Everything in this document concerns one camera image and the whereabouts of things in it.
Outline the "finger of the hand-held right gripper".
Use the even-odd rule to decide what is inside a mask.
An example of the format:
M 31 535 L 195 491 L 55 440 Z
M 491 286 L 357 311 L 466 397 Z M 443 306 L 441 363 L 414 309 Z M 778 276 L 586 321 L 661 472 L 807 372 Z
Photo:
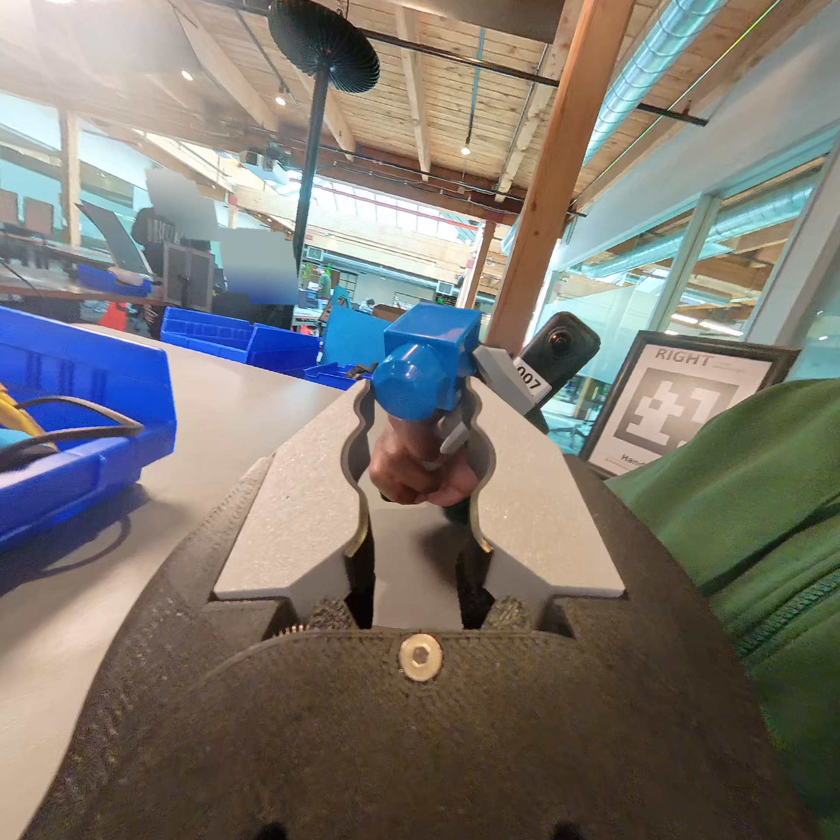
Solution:
M 472 354 L 479 378 L 491 391 L 512 408 L 527 408 L 527 386 L 507 351 L 479 344 Z
M 429 431 L 434 435 L 434 441 L 438 444 L 438 448 L 435 458 L 432 461 L 423 462 L 423 467 L 426 471 L 436 471 L 443 467 L 469 441 L 466 409 L 454 408 L 450 412 L 442 413 L 427 425 Z

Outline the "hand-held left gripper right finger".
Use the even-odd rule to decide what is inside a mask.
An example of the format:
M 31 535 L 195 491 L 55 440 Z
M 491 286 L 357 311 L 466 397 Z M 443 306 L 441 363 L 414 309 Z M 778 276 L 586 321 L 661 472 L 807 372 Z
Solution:
M 570 604 L 624 606 L 627 590 L 563 452 L 488 385 L 467 384 L 469 618 L 482 631 L 571 632 Z

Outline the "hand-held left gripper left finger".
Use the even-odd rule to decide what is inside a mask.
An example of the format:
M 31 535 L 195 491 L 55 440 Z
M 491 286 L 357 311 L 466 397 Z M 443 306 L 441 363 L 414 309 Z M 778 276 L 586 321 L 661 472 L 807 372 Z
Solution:
M 220 601 L 286 598 L 304 621 L 325 599 L 372 612 L 370 463 L 375 401 L 357 381 L 278 447 L 217 578 Z

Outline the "blue plastic block with knob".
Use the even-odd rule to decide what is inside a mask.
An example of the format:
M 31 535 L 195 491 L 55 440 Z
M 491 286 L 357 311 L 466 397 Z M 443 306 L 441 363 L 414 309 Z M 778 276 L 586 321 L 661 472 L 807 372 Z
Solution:
M 477 373 L 481 314 L 428 301 L 384 331 L 385 357 L 372 374 L 375 400 L 391 417 L 422 423 L 455 409 Z

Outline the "large blue plastic bin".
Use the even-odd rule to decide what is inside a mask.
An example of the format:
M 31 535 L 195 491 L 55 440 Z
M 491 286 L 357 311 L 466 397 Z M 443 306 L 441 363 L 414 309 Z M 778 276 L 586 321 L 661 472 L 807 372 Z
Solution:
M 174 450 L 172 379 L 161 349 L 2 308 L 1 380 L 47 433 L 120 429 L 79 400 L 142 426 L 134 436 L 58 441 L 56 453 L 4 469 L 2 551 L 130 487 L 144 467 Z

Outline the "person's right hand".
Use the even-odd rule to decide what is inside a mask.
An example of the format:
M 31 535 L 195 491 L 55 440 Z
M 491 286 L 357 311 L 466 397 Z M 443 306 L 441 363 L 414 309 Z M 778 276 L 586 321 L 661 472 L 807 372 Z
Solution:
M 479 479 L 466 449 L 442 455 L 435 423 L 410 423 L 388 416 L 377 438 L 368 472 L 374 487 L 390 502 L 428 503 L 449 508 L 471 496 Z

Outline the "small blue bin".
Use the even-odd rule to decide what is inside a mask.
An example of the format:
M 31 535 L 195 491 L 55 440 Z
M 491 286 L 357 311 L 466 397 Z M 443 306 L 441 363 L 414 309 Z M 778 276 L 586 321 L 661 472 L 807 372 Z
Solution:
M 168 307 L 161 321 L 164 343 L 190 350 L 228 356 L 236 361 L 246 354 L 254 325 L 247 320 L 218 316 L 204 311 Z
M 109 270 L 81 263 L 76 264 L 76 272 L 81 286 L 107 295 L 145 299 L 153 291 L 153 283 L 149 279 L 143 279 L 139 285 L 133 285 L 122 282 Z
M 321 347 L 317 335 L 256 324 L 248 341 L 246 363 L 278 373 L 302 371 L 316 365 Z
M 341 391 L 349 390 L 354 383 L 369 381 L 375 370 L 373 365 L 339 364 L 336 362 L 317 364 L 304 369 L 304 378 L 320 385 L 326 385 Z

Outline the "person's green jacket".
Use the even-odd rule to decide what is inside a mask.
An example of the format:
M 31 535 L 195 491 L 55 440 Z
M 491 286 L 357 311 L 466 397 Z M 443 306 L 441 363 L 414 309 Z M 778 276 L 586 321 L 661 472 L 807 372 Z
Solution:
M 838 517 L 702 585 L 795 792 L 839 834 Z

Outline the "wooden table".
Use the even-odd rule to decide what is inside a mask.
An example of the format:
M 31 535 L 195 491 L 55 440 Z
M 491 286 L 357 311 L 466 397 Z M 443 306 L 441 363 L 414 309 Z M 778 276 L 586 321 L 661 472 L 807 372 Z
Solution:
M 164 304 L 163 286 L 153 283 L 151 295 L 145 299 L 117 297 L 96 292 L 81 286 L 77 280 L 76 264 L 70 264 L 69 271 L 62 265 L 51 265 L 49 269 L 19 266 L 15 263 L 1 265 L 1 292 L 17 297 L 61 299 L 68 301 L 107 301 L 133 304 Z M 123 272 L 110 270 L 119 280 Z

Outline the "slim wooden post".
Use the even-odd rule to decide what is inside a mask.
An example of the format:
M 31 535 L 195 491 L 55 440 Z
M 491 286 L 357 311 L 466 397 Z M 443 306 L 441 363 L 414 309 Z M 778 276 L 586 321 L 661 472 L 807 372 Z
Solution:
M 472 309 L 475 306 L 481 275 L 487 262 L 487 257 L 496 233 L 496 228 L 497 224 L 488 220 L 483 223 L 482 228 L 477 235 L 476 250 L 472 255 L 471 265 L 468 266 L 468 270 L 458 293 L 456 301 L 457 308 Z

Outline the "wooden support post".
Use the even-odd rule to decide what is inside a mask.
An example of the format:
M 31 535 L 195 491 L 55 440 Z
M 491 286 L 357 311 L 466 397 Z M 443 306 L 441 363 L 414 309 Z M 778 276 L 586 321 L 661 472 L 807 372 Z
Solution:
M 487 341 L 519 354 L 610 84 L 634 1 L 586 1 L 508 258 Z

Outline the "metal air duct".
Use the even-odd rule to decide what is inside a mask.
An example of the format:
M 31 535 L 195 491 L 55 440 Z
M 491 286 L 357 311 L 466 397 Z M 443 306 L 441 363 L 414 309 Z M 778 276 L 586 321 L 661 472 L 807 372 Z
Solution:
M 603 147 L 726 3 L 670 1 L 607 89 L 583 164 Z

